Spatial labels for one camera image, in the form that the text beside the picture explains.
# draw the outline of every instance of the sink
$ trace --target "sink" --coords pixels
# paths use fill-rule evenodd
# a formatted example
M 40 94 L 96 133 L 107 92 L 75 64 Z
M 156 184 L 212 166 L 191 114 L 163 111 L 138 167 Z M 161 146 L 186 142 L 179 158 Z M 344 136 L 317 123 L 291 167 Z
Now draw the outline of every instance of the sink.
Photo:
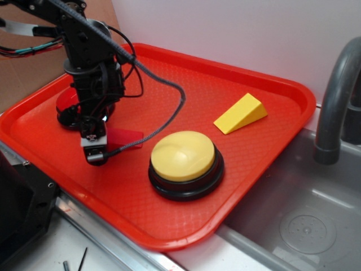
M 302 129 L 224 226 L 239 235 L 233 243 L 277 258 L 274 270 L 359 270 L 361 148 L 343 142 L 339 162 L 320 165 L 314 138 Z

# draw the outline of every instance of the cardboard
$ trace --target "cardboard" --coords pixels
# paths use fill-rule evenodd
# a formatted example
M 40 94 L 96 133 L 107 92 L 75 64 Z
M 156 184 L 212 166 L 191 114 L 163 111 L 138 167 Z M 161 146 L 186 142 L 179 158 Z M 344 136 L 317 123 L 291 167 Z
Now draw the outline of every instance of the cardboard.
M 111 0 L 87 0 L 86 3 L 87 18 L 104 21 L 118 28 Z M 10 4 L 0 6 L 0 18 L 52 26 Z M 122 42 L 116 34 L 113 35 L 113 39 L 118 43 Z M 49 40 L 49 38 L 9 34 L 0 30 L 0 45 L 4 47 L 21 49 L 37 46 Z M 63 62 L 66 58 L 64 49 L 18 59 L 4 60 L 4 57 L 0 56 L 0 113 L 62 75 Z

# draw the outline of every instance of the white wall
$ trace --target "white wall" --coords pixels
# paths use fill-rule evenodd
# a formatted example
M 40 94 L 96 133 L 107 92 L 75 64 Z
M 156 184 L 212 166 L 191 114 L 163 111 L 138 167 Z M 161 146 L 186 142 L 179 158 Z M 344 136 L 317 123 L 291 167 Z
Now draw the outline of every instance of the white wall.
M 142 42 L 306 85 L 322 101 L 345 44 L 361 36 L 360 0 L 113 0 Z

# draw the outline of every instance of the yellow button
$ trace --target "yellow button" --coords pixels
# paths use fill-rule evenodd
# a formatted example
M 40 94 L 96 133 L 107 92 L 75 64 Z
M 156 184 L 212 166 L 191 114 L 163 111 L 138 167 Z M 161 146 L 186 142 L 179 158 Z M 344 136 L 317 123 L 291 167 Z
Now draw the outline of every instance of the yellow button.
M 151 163 L 162 178 L 186 182 L 206 173 L 213 165 L 213 142 L 204 134 L 182 131 L 170 134 L 154 147 Z

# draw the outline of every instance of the orange tray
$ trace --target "orange tray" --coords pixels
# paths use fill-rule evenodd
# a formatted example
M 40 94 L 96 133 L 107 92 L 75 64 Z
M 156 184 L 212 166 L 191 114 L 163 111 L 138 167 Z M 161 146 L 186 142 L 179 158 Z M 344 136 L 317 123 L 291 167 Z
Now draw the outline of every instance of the orange tray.
M 182 85 L 187 95 L 175 120 L 142 148 L 124 151 L 101 167 L 89 165 L 79 133 L 63 129 L 56 120 L 56 99 L 69 88 L 68 75 L 7 110 L 0 117 L 0 140 L 137 244 L 157 251 L 176 250 L 214 233 L 304 126 L 316 101 L 309 89 L 293 81 L 148 45 L 136 44 L 135 48 L 143 64 Z M 146 75 L 143 80 L 144 95 L 121 99 L 108 127 L 146 136 L 173 113 L 179 93 Z M 127 79 L 126 88 L 128 95 L 140 90 L 135 73 Z M 246 93 L 263 103 L 268 116 L 224 135 L 213 121 Z M 191 202 L 162 198 L 148 180 L 154 145 L 180 130 L 206 134 L 225 162 L 220 186 Z

